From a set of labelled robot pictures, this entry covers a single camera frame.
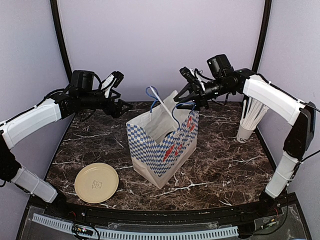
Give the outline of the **cream yellow plate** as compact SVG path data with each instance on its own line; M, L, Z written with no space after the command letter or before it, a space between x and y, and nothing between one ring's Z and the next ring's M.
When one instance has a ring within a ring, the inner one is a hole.
M74 190L84 202L99 204L111 198L119 185L116 170L106 163L92 163L82 168L74 181Z

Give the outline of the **single paper straw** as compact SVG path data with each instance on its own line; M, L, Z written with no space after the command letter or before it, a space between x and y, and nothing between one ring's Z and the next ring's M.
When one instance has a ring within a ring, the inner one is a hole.
M148 86L146 89L145 89L145 93L149 96L149 97L151 97L151 98L153 98L154 99L154 101L153 101L153 103L152 103L152 105L151 105L151 107L150 107L150 113L152 113L153 112L153 107L155 106L155 104L157 103L157 102L159 102L160 103L160 105L164 108L164 110L169 114L169 116L172 118L172 120L175 122L173 125L176 127L176 128L179 128L179 125L180 125L180 123L179 123L179 121L178 120L176 120L175 119L175 117L173 116L173 109L172 110L169 110L169 108L166 106L166 104L161 100L161 98L160 98L160 96L159 96L159 93L158 93L158 90L155 88L155 87L153 87L153 86Z

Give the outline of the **black frame post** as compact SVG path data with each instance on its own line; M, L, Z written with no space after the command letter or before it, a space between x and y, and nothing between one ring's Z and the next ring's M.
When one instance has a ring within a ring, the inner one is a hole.
M51 14L56 34L56 39L62 59L62 63L64 66L64 70L67 76L68 81L71 81L72 78L72 68L69 60L69 56L67 53L67 48L65 44L60 14L59 14L59 7L58 7L58 1L57 0L50 0L50 7L51 7Z
M272 0L265 0L257 47L255 51L253 64L252 64L252 71L256 73L258 72L260 62L262 59L262 54L264 50L264 45L265 45L265 40L267 36L270 15L271 15L271 8L272 8Z

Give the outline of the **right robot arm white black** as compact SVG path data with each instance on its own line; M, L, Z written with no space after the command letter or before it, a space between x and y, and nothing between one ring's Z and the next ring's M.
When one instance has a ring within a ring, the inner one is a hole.
M213 76L207 82L203 81L205 77L196 68L191 70L185 66L179 70L187 84L174 97L178 108L184 109L185 104L193 102L196 109L207 109L209 100L239 93L265 105L291 126L280 162L261 194L266 198L255 205L255 213L266 217L275 208L272 199L281 194L294 179L300 165L307 160L305 152L314 138L318 109L312 102L306 103L290 95L259 73L247 68L235 70L225 54L208 59L207 64Z

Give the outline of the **left black frame post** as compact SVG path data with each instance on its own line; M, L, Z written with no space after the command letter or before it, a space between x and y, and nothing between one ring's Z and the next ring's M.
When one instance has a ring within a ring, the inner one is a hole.
M64 70L67 76L68 81L71 81L72 78L72 68L69 60L69 56L67 53L67 48L65 44L60 14L59 14L59 7L58 7L58 1L57 0L50 0L50 7L51 7L51 14L56 34L56 39L62 59L62 63L64 66Z

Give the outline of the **right black frame post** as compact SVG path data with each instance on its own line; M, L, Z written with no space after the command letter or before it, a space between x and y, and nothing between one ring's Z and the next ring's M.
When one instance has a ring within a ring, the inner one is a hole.
M264 45L265 45L265 40L267 36L270 15L271 15L271 8L272 8L272 0L265 0L257 47L255 51L253 64L252 64L252 71L256 73L258 72L260 62L262 59L262 54L264 50Z

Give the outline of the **blue checkered paper bag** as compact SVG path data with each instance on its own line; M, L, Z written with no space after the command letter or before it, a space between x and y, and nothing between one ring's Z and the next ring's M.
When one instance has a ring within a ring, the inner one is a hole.
M161 189L197 147L199 112L176 109L175 90L162 100L179 122L179 128L157 102L126 123L127 139L134 170Z

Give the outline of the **paper wrapped straws bundle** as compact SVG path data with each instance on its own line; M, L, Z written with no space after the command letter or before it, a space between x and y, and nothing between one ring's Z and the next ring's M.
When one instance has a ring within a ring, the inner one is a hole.
M268 110L269 107L254 98L244 100L240 125L248 131L253 131Z

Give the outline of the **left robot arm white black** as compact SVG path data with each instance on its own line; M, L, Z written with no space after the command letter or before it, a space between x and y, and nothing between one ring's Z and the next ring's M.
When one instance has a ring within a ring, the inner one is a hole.
M67 87L53 90L37 105L0 123L0 179L51 204L51 210L60 218L71 213L70 206L60 199L64 195L22 166L11 150L39 129L82 110L102 110L107 116L119 118L132 109L115 91L124 79L121 72L112 72L93 89L94 79L98 78L93 71L75 70Z

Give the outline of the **black front table rail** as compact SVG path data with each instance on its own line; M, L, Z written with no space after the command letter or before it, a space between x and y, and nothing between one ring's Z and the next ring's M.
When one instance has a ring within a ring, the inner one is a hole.
M167 224L196 224L218 222L220 225L244 225L252 223L261 216L254 212L259 205L251 202L236 206L226 206L198 210L180 211L138 211L109 209L105 207L94 207L67 203L69 209L76 213L67 217L67 220L77 220L106 226L109 223L167 225Z

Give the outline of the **white cup holding straws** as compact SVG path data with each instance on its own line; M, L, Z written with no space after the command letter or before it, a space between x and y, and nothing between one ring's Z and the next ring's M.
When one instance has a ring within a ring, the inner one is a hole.
M251 134L253 133L253 131L255 130L255 128L256 126L251 126L251 125L247 126L245 123L245 120L242 119L239 123L236 140L242 144L246 143L250 138Z

